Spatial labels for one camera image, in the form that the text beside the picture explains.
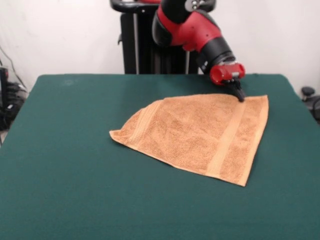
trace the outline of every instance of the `green table surface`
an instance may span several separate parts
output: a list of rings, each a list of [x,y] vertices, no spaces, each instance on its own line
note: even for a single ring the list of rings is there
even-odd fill
[[[44,75],[0,149],[0,240],[320,239],[320,129],[288,80],[252,74],[269,118],[246,187],[113,142],[140,108],[221,93],[203,75]]]

